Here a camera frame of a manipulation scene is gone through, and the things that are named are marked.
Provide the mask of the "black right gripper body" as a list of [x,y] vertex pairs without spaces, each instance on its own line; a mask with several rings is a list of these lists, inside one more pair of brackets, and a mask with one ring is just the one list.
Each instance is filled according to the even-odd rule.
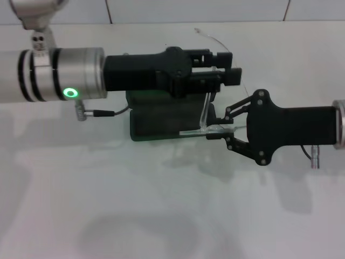
[[284,146],[336,143],[336,109],[332,106],[282,108],[265,89],[251,96],[247,112],[247,138],[255,162],[268,165]]

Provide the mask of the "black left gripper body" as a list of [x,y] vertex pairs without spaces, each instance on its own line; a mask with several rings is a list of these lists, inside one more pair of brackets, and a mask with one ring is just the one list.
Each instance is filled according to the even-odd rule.
[[106,91],[161,90],[175,98],[187,94],[192,61],[180,47],[157,54],[107,56],[103,68]]

